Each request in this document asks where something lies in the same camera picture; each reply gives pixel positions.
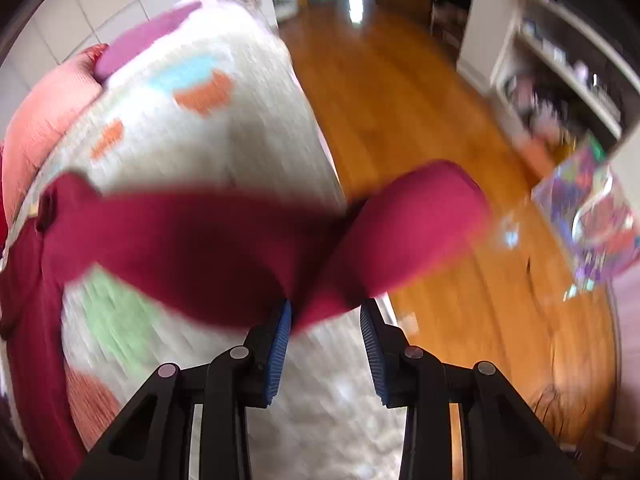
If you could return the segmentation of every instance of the wooden floor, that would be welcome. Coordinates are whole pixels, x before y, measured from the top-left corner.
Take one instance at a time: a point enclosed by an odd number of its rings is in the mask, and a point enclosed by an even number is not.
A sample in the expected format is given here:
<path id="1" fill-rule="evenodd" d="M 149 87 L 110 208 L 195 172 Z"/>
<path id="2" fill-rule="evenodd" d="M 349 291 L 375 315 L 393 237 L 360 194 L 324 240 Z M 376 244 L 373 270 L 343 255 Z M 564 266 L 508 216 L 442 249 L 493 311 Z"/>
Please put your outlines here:
<path id="1" fill-rule="evenodd" d="M 280 33 L 347 196 L 434 158 L 460 164 L 484 190 L 494 232 L 469 256 L 393 291 L 394 309 L 400 321 L 415 316 L 411 341 L 441 361 L 494 362 L 559 442 L 579 445 L 579 467 L 592 478 L 602 454 L 594 434 L 608 430 L 616 379 L 606 293 L 563 301 L 564 257 L 482 98 L 423 30 L 375 7 L 361 27 L 340 7 L 311 7 Z M 517 228 L 512 250 L 500 226 Z M 459 458 L 454 469 L 460 478 Z"/>

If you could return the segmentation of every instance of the pink cushion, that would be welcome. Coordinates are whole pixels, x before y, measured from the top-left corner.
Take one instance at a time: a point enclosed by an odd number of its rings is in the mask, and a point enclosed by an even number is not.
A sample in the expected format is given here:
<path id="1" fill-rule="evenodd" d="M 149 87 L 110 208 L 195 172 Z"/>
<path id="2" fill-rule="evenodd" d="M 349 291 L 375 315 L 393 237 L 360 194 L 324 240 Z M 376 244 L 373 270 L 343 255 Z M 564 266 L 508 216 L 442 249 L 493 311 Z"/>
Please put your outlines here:
<path id="1" fill-rule="evenodd" d="M 44 76 L 9 123 L 2 158 L 2 200 L 8 225 L 49 153 L 80 113 L 100 95 L 92 76 L 105 44 L 95 45 Z"/>

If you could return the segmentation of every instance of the maroon fabric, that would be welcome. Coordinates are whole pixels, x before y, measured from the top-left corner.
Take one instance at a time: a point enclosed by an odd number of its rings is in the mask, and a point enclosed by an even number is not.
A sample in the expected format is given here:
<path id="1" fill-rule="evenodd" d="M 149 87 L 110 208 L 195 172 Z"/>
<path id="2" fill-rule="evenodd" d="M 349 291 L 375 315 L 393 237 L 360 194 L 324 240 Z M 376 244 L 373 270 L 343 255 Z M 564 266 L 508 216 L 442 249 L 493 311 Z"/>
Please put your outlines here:
<path id="1" fill-rule="evenodd" d="M 0 175 L 2 175 L 2 158 L 4 157 L 4 144 L 0 144 Z M 4 249 L 6 236 L 9 234 L 9 227 L 4 217 L 4 202 L 2 202 L 2 185 L 0 185 L 0 250 Z"/>
<path id="2" fill-rule="evenodd" d="M 118 37 L 95 64 L 94 78 L 103 83 L 107 78 L 125 66 L 138 54 L 148 49 L 155 40 L 173 32 L 194 10 L 202 7 L 201 2 L 168 10 L 145 23 L 140 23 Z"/>
<path id="3" fill-rule="evenodd" d="M 482 192 L 449 162 L 396 180 L 338 216 L 220 190 L 100 197 L 64 174 L 0 274 L 0 333 L 14 393 L 47 480 L 84 455 L 65 391 L 63 285 L 99 263 L 199 322 L 249 327 L 283 298 L 300 330 L 358 306 L 466 246 Z"/>

